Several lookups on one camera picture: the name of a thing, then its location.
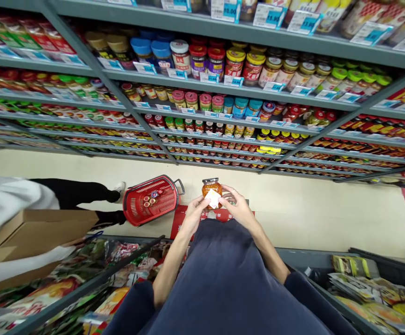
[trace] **blue lid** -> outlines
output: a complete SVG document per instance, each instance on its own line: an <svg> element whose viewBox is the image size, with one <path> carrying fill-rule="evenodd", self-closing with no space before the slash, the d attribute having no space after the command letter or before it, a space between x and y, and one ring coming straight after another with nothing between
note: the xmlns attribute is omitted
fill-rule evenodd
<svg viewBox="0 0 405 335"><path fill-rule="evenodd" d="M151 41L133 37L130 41L133 50L138 55L149 55L151 53Z"/></svg>
<svg viewBox="0 0 405 335"><path fill-rule="evenodd" d="M152 32L151 30L139 30L139 35L147 40L156 39L156 32Z"/></svg>
<svg viewBox="0 0 405 335"><path fill-rule="evenodd" d="M171 56L170 43L168 42L153 41L151 48L157 58L169 58Z"/></svg>
<svg viewBox="0 0 405 335"><path fill-rule="evenodd" d="M240 97L236 97L235 98L235 104L238 107L246 107L248 105L249 99L246 98L240 98Z"/></svg>
<svg viewBox="0 0 405 335"><path fill-rule="evenodd" d="M262 107L263 100L251 99L249 100L249 107L251 109L260 109Z"/></svg>
<svg viewBox="0 0 405 335"><path fill-rule="evenodd" d="M231 97L225 97L224 98L224 105L226 107L232 107L234 105L234 98Z"/></svg>

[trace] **person's left hand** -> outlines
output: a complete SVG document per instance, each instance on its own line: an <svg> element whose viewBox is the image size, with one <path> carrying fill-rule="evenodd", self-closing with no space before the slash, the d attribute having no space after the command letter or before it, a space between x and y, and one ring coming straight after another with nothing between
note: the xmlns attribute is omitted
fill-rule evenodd
<svg viewBox="0 0 405 335"><path fill-rule="evenodd" d="M210 199L204 199L202 195L192 200L192 202L187 207L185 219L181 225L181 229L179 230L179 232L188 234L190 237L194 233L196 233L199 226L201 214L203 213L203 210L209 205L209 203Z"/></svg>

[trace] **foot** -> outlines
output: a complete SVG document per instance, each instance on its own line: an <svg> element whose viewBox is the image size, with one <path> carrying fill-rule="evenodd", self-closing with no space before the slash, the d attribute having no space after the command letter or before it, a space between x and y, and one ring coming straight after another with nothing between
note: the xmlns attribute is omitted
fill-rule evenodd
<svg viewBox="0 0 405 335"><path fill-rule="evenodd" d="M123 195L125 194L125 190L127 189L127 184L124 181L120 181L114 186L114 191L119 192L120 198L115 203L121 203L123 200Z"/></svg>

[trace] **red shopping basket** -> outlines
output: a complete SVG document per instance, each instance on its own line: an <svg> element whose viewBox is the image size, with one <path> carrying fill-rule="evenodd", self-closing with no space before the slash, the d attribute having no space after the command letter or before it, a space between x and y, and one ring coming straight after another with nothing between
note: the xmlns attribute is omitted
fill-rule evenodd
<svg viewBox="0 0 405 335"><path fill-rule="evenodd" d="M182 193L178 193L175 183L179 182ZM161 189L163 193L157 198L156 203L145 207L143 198L152 192ZM135 227L144 225L167 213L174 211L180 201L180 195L185 194L181 180L172 181L166 175L150 179L142 184L128 188L123 197L123 213L127 221Z"/></svg>

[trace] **white lid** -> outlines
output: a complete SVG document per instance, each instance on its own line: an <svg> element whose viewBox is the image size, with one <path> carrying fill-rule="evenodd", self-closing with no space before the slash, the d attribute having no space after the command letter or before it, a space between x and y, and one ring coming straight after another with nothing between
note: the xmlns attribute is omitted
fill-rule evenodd
<svg viewBox="0 0 405 335"><path fill-rule="evenodd" d="M170 42L170 49L177 54L184 54L189 50L189 44L184 40L174 40Z"/></svg>

